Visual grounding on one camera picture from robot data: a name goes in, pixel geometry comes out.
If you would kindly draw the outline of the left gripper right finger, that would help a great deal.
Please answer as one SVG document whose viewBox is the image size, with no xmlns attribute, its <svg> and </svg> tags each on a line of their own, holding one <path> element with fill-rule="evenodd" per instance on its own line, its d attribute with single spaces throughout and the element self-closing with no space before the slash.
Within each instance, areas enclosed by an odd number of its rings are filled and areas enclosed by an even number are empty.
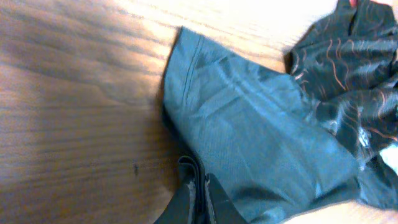
<svg viewBox="0 0 398 224">
<path fill-rule="evenodd" d="M 247 224 L 214 174 L 205 180 L 206 222 L 209 224 Z"/>
</svg>

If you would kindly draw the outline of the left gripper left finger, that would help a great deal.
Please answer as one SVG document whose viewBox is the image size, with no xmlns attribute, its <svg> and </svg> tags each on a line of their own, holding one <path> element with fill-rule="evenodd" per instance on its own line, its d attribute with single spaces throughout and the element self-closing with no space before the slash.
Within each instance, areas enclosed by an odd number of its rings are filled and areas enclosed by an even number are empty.
<svg viewBox="0 0 398 224">
<path fill-rule="evenodd" d="M 192 224 L 195 222 L 196 186 L 185 179 L 154 224 Z"/>
</svg>

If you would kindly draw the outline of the black patterned jersey shirt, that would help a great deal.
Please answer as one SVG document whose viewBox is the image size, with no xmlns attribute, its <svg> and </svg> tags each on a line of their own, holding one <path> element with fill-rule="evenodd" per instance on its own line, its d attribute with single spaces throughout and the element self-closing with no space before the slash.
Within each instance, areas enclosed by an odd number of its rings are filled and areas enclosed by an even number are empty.
<svg viewBox="0 0 398 224">
<path fill-rule="evenodd" d="M 386 4 L 340 1 L 291 50 L 289 73 L 181 28 L 164 77 L 163 112 L 186 150 L 195 222 L 214 174 L 247 223 L 279 223 L 357 200 L 397 209 L 397 22 Z"/>
</svg>

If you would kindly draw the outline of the red t-shirt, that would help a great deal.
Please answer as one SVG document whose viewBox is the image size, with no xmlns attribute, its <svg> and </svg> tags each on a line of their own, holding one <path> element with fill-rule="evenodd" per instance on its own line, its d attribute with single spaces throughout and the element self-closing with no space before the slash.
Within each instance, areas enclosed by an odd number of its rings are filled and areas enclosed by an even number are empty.
<svg viewBox="0 0 398 224">
<path fill-rule="evenodd" d="M 349 0 L 351 7 L 358 7 L 360 0 Z"/>
</svg>

